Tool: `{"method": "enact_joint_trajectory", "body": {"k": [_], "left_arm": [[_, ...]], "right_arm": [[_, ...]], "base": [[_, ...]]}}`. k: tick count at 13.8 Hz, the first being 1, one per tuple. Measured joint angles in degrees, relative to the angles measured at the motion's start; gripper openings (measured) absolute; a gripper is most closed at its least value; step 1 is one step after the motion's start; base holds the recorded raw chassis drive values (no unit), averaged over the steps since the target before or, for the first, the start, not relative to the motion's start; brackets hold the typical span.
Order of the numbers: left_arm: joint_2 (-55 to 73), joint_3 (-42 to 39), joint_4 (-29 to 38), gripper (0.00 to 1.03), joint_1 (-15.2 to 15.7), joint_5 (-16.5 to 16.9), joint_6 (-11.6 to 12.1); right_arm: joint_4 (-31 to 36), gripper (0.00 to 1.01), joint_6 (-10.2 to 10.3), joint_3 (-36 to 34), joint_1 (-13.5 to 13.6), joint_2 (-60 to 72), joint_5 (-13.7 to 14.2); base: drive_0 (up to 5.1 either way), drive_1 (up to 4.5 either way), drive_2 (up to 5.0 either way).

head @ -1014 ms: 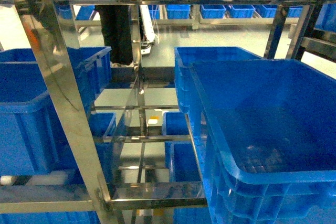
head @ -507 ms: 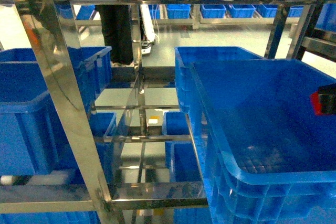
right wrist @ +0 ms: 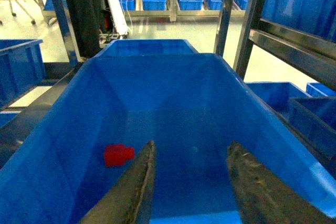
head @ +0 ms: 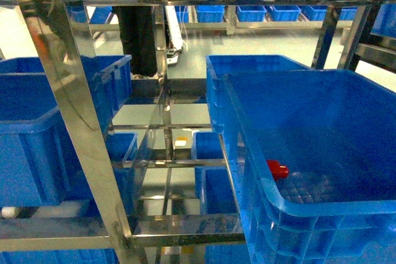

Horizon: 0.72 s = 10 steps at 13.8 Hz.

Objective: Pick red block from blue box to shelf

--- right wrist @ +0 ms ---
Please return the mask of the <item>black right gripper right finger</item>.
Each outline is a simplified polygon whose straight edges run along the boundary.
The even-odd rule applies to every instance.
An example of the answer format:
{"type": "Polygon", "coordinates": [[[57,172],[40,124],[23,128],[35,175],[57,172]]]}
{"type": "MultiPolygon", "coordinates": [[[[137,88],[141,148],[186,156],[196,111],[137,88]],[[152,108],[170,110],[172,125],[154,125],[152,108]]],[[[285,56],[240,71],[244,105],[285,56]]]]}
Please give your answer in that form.
{"type": "Polygon", "coordinates": [[[226,165],[242,223],[335,223],[232,141],[226,165]]]}

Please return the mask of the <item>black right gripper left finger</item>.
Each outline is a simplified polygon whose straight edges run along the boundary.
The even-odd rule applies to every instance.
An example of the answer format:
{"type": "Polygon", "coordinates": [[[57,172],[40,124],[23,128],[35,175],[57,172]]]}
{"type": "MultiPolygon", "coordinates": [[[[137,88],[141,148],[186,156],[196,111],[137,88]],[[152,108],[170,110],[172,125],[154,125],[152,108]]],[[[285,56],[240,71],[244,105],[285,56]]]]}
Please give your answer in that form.
{"type": "Polygon", "coordinates": [[[156,154],[154,141],[148,141],[115,185],[79,223],[149,223],[156,154]]]}

